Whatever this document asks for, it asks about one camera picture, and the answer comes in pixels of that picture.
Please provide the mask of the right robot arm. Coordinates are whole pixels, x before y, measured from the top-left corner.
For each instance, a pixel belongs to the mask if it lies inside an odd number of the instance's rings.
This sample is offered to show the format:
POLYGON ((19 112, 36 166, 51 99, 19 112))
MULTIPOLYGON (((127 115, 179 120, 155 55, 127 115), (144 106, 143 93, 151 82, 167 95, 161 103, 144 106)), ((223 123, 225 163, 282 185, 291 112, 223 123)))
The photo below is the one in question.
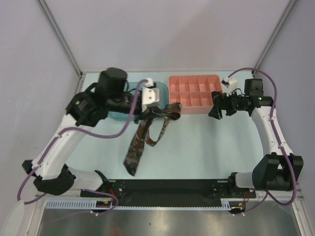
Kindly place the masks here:
POLYGON ((226 92, 211 93, 213 108, 209 116, 222 119, 222 112, 232 116, 237 111, 248 112, 252 118, 263 148, 263 157, 251 172, 234 172, 227 192, 239 197, 245 188, 267 191, 292 191, 294 182, 304 166, 301 156, 295 155, 281 132, 275 109, 275 101, 263 92, 261 79, 246 79, 241 94, 235 78, 225 77, 222 84, 226 92))

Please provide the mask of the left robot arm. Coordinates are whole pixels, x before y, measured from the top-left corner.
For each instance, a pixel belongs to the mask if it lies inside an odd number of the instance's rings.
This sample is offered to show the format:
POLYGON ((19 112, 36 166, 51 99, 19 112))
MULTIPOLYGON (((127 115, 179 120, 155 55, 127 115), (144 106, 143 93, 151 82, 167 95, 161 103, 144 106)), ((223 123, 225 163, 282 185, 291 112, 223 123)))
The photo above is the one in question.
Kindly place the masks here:
POLYGON ((109 185, 100 171, 86 172, 67 166, 66 161, 85 135, 101 139, 121 136, 132 118, 144 114, 146 108, 160 103, 160 92, 152 78, 145 78, 129 93, 127 73, 109 67, 99 74, 98 81, 77 93, 66 107, 59 128, 45 150, 22 167, 39 192, 59 196, 69 190, 88 189, 97 196, 108 193, 109 185), (92 132, 109 112, 127 114, 121 131, 113 135, 92 132))

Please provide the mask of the orange floral tie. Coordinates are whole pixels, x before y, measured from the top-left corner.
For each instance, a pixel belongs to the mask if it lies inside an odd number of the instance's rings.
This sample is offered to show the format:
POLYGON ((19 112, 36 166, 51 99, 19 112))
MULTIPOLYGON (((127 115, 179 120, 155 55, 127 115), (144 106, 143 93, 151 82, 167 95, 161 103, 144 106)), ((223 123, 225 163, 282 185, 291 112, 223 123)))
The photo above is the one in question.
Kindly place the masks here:
POLYGON ((153 121, 157 118, 142 120, 138 123, 138 128, 131 140, 123 162, 129 175, 135 176, 145 145, 154 147, 164 136, 169 123, 178 120, 181 117, 181 112, 182 104, 180 102, 167 104, 163 109, 160 109, 158 118, 163 119, 163 126, 157 140, 151 139, 150 136, 150 127, 153 124, 153 121))

